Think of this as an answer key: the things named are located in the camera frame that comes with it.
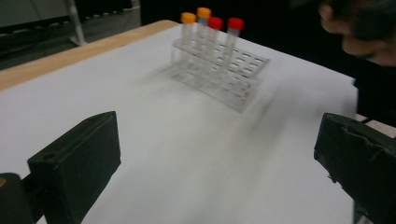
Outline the orange cap test tube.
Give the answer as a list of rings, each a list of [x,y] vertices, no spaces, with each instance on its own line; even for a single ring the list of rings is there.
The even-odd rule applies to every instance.
[[[211,17],[211,10],[207,7],[198,7],[196,10],[197,16],[197,44],[201,47],[205,40],[205,30],[208,19]]]
[[[180,15],[180,21],[182,23],[180,48],[187,51],[191,48],[191,41],[194,37],[196,15],[190,12],[182,12]]]

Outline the white table mat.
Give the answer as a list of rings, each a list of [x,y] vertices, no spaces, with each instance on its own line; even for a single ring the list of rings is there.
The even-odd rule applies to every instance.
[[[169,77],[179,34],[157,21],[0,71],[0,172],[112,110],[121,164],[84,224],[351,224],[313,157],[322,115],[355,112],[350,79],[243,40],[268,63],[237,112]]]

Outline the clear acrylic test tube rack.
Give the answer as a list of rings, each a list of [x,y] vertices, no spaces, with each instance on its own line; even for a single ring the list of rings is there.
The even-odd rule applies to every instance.
[[[206,46],[199,46],[200,42],[173,42],[171,77],[238,112],[244,111],[261,83],[259,73],[270,60],[239,48],[227,54],[220,41],[208,51]]]

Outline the red cap test tube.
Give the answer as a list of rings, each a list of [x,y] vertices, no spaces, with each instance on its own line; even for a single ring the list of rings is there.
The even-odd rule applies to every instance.
[[[242,19],[231,17],[227,21],[227,37],[223,51],[223,64],[222,67],[227,69],[233,55],[233,50],[236,41],[243,30],[245,22]]]
[[[214,50],[218,38],[218,32],[219,30],[222,29],[222,26],[223,26],[223,20],[221,18],[210,17],[208,19],[205,54],[209,62],[213,60]]]

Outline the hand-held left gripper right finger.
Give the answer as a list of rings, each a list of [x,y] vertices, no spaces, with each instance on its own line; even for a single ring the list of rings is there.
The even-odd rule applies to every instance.
[[[314,159],[374,224],[396,224],[396,139],[363,122],[326,113]]]

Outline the white metal stand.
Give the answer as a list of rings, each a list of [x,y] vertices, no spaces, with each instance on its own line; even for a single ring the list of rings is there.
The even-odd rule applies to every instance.
[[[81,22],[78,16],[78,9],[74,0],[64,0],[64,4],[69,16],[70,21],[74,26],[75,35],[70,40],[77,46],[84,46],[87,44],[83,34]]]

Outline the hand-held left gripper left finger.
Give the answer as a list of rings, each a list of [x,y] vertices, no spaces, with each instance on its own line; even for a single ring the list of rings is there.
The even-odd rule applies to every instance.
[[[28,160],[48,224],[81,224],[120,166],[114,111],[84,119]]]

